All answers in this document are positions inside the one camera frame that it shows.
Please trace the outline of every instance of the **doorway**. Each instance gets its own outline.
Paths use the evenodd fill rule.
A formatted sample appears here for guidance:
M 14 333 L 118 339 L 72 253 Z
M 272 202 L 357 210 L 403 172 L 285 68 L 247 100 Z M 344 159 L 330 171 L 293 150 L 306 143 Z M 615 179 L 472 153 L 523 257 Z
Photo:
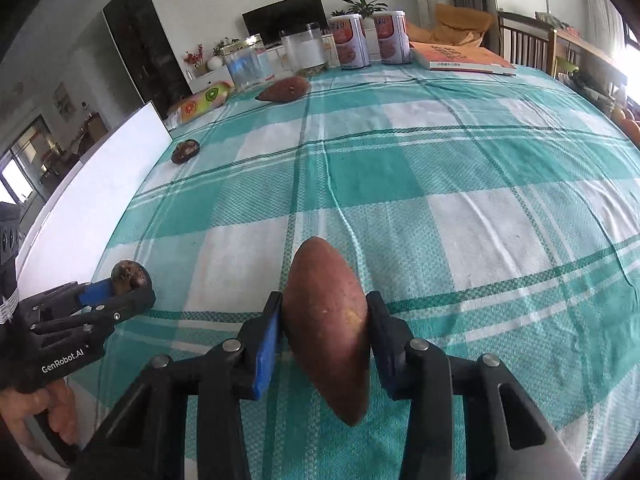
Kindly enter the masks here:
M 0 202 L 20 206 L 20 242 L 63 178 L 52 167 L 59 154 L 47 123 L 38 116 L 0 158 Z

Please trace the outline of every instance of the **dark wardrobe door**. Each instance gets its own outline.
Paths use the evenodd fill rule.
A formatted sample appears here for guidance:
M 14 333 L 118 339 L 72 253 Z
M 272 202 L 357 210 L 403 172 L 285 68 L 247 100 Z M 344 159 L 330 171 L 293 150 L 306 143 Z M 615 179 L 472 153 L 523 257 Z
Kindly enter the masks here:
M 164 120 L 171 104 L 191 95 L 151 0 L 111 0 L 104 15 L 143 101 Z

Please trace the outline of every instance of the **red sweet potato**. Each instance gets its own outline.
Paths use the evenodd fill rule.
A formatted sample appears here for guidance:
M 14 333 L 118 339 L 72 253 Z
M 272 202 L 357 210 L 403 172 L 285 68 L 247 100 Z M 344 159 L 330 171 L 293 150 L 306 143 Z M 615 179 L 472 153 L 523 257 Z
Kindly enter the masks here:
M 369 402 L 367 301 L 351 267 L 322 238 L 296 253 L 282 316 L 298 365 L 334 413 L 357 424 Z
M 265 88 L 256 99 L 273 103 L 289 103 L 300 99 L 309 90 L 308 81 L 300 76 L 292 76 L 276 81 Z

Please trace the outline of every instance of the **blue gripper pad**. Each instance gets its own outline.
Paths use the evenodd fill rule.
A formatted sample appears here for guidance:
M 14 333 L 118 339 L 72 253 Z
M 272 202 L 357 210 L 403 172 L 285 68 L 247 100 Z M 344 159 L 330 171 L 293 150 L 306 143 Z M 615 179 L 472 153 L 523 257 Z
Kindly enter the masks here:
M 84 288 L 82 294 L 78 294 L 78 301 L 82 306 L 96 306 L 105 303 L 113 296 L 113 284 L 111 280 L 101 280 L 100 282 L 89 283 Z
M 276 347 L 278 344 L 278 334 L 280 333 L 280 309 L 271 316 L 264 338 L 260 343 L 255 359 L 255 379 L 254 395 L 255 400 L 259 400 L 262 394 L 269 387 L 271 374 L 276 362 Z

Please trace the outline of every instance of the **book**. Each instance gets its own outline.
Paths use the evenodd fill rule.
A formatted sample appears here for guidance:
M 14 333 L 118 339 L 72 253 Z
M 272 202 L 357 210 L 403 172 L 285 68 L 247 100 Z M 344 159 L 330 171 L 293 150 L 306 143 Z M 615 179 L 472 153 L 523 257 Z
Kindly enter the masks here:
M 515 75 L 516 67 L 481 46 L 411 43 L 414 59 L 428 70 L 462 70 Z

